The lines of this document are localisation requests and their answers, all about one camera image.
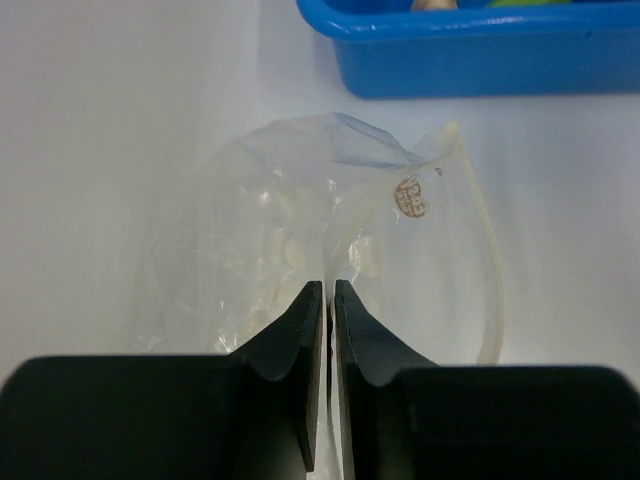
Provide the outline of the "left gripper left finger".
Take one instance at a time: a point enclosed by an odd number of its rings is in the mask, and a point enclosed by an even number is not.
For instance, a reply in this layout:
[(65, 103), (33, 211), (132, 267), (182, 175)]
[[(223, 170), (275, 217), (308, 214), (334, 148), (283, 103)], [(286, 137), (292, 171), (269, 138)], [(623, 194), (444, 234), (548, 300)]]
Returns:
[(1, 390), (5, 479), (303, 479), (323, 287), (226, 355), (47, 356)]

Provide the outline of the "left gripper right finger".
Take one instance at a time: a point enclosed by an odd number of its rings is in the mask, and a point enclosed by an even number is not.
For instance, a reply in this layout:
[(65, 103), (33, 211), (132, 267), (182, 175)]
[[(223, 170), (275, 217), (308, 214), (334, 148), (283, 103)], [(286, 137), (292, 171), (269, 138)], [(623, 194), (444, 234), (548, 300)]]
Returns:
[(639, 394), (602, 366), (445, 367), (335, 284), (348, 479), (635, 479)]

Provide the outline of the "clear zip top bag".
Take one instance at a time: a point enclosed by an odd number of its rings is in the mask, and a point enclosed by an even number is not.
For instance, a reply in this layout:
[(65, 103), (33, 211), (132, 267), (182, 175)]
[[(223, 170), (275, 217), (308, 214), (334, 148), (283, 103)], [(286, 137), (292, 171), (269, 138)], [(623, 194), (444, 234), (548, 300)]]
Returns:
[(430, 360), (494, 364), (504, 287), (456, 123), (404, 148), (344, 114), (278, 120), (199, 167), (152, 230), (133, 346), (229, 353), (337, 280)]

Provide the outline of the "fake garlic bulb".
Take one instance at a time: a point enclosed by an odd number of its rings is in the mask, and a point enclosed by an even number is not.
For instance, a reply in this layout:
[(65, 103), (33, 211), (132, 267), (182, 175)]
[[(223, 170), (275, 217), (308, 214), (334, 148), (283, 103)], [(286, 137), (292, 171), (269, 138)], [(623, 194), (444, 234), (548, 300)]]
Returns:
[(452, 10), (457, 9), (456, 0), (413, 0), (412, 11)]

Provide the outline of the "light green fake lime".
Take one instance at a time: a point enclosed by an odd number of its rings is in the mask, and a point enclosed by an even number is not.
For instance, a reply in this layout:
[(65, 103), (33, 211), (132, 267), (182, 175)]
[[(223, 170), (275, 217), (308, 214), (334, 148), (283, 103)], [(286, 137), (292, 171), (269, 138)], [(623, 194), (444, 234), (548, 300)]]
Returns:
[(556, 4), (570, 4), (573, 0), (490, 0), (487, 8), (530, 7)]

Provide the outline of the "blue plastic bin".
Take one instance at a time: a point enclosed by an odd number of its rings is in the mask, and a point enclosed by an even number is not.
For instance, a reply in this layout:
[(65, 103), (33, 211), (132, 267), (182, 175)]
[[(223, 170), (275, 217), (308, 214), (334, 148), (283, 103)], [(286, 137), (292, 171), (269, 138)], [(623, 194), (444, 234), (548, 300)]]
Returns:
[(408, 1), (300, 1), (367, 99), (636, 93), (639, 4), (569, 1), (414, 11)]

